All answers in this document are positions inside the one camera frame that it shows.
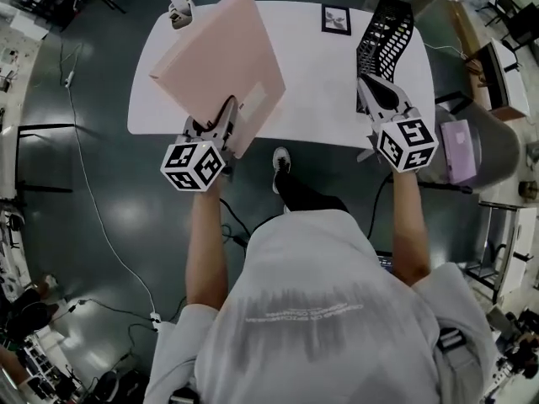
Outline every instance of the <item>black wire rack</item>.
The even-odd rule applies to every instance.
[[[357,77],[369,73],[393,82],[395,66],[413,32],[414,15],[409,3],[380,0],[357,47]],[[356,97],[357,112],[364,112],[359,94]]]

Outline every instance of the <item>pink box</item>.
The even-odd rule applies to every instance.
[[[221,0],[195,14],[150,76],[204,127],[236,96],[240,110],[229,146],[238,158],[286,89],[254,0]]]
[[[447,172],[451,184],[459,184],[478,174],[473,153],[473,140],[466,120],[440,124],[444,149],[446,151]]]

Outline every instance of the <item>white cable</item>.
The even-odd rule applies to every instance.
[[[82,43],[79,43],[77,46],[75,46],[75,49],[73,49],[69,54],[67,54],[67,56],[65,56],[62,60],[60,60],[60,65],[64,62],[66,62],[67,60],[69,60],[69,58],[75,54],[75,52],[78,51],[79,48],[81,48],[83,46]],[[78,58],[78,54],[79,52],[77,52],[77,56],[76,56],[76,60],[75,60],[75,65],[73,65],[73,68],[77,65],[77,58]],[[58,66],[55,64],[54,66],[50,66],[46,71],[43,72],[43,74],[41,75],[41,81],[39,81],[38,83],[36,83],[35,85],[32,86],[32,88],[37,88],[39,87],[39,85],[41,85],[43,83],[43,81],[45,81],[45,76],[48,75],[51,70],[57,68]]]
[[[104,228],[104,223],[103,223],[103,219],[101,218],[101,213],[99,213],[98,204],[95,201],[92,189],[90,188],[90,182],[88,181],[88,175],[86,174],[86,168],[84,167],[83,149],[81,148],[81,141],[78,138],[77,111],[75,110],[75,105],[73,104],[73,99],[72,99],[71,88],[70,87],[67,87],[67,94],[69,95],[69,104],[71,105],[71,109],[73,111],[73,123],[75,125],[74,126],[75,136],[77,138],[78,155],[80,156],[81,166],[83,168],[84,181],[86,181],[86,187],[88,187],[88,192],[90,193],[90,197],[92,198],[93,207],[95,208],[95,212],[96,212],[96,215],[98,217],[99,224],[101,225],[101,230],[103,231],[104,239],[107,242],[107,244],[109,244],[110,250],[116,256],[116,258],[118,259],[118,262],[120,262],[125,269],[127,269],[130,273],[132,273],[136,277],[136,279],[138,279],[140,281],[140,283],[142,284],[144,289],[146,289],[146,292],[148,293],[148,296],[150,297],[150,304],[152,304],[152,312],[156,312],[155,311],[155,305],[153,304],[152,292],[148,289],[148,286],[146,286],[146,283],[144,283],[142,278],[135,271],[133,271],[131,268],[129,268],[124,263],[123,260],[121,260],[121,257],[118,255],[118,253],[116,252],[116,250],[114,249],[114,247],[112,247],[112,244],[110,243],[109,236],[107,235],[107,231]]]
[[[433,50],[443,50],[445,48],[451,48],[452,50],[454,50],[455,52],[458,52],[460,55],[461,55],[461,58],[463,60],[466,60],[468,57],[466,54],[464,54],[464,52],[462,52],[461,50],[458,50],[457,48],[455,48],[454,46],[432,46],[432,45],[429,45],[428,43],[424,42],[424,45],[425,46],[428,46],[429,48],[432,48]]]

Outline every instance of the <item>white sneaker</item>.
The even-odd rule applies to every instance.
[[[283,146],[280,146],[277,148],[273,153],[273,169],[275,170],[275,174],[273,176],[273,192],[275,194],[279,194],[279,190],[277,190],[277,187],[275,186],[275,177],[278,172],[286,172],[288,173],[291,168],[291,160],[290,160],[290,153],[286,148]]]

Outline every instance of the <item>desk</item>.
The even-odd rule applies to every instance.
[[[513,120],[530,114],[530,105],[522,76],[515,66],[515,54],[492,39],[468,58],[479,60],[490,97],[490,108],[501,120]]]
[[[352,35],[345,36],[321,31],[320,4],[258,2],[258,6],[286,85],[284,96],[258,137],[371,149],[367,139],[372,132],[371,120],[355,112],[355,49],[372,14],[351,9]],[[211,7],[197,7],[194,22]],[[184,131],[187,113],[148,76],[180,36],[181,30],[173,30],[166,13],[148,36],[131,87],[127,127],[134,135],[178,135]],[[434,86],[417,29],[397,64],[394,79],[434,129]]]
[[[479,263],[465,269],[469,277],[493,291],[493,304],[497,303],[500,296],[507,295],[522,285],[527,265],[527,261],[522,257],[528,257],[530,254],[536,215],[537,208],[514,208],[508,211],[504,223],[505,243],[495,250],[496,258],[486,264],[482,258]],[[485,238],[485,247],[487,245],[488,240]]]

